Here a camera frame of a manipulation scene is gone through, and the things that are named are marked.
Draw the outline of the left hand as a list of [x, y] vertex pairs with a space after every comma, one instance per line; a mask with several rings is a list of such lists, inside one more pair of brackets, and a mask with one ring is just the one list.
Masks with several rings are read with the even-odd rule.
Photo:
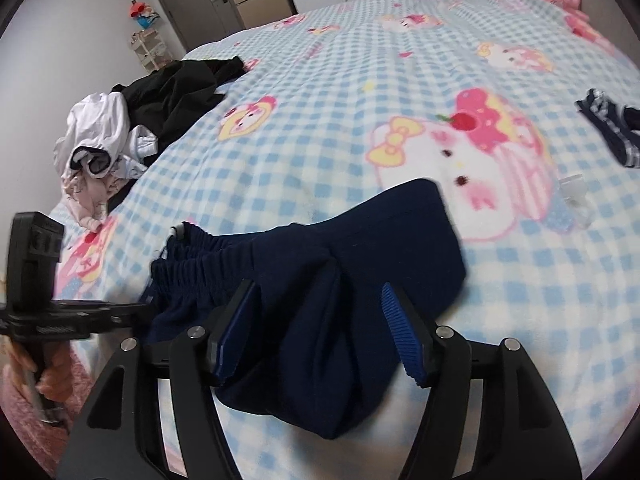
[[[32, 400], [32, 393], [25, 382], [25, 372], [35, 373], [36, 364], [32, 362], [25, 349], [11, 339], [2, 339], [9, 364], [9, 380], [12, 386], [26, 400]], [[49, 359], [48, 367], [42, 372], [35, 389], [46, 399], [64, 403], [73, 393], [73, 361], [70, 344], [67, 341], [51, 341], [46, 344]]]

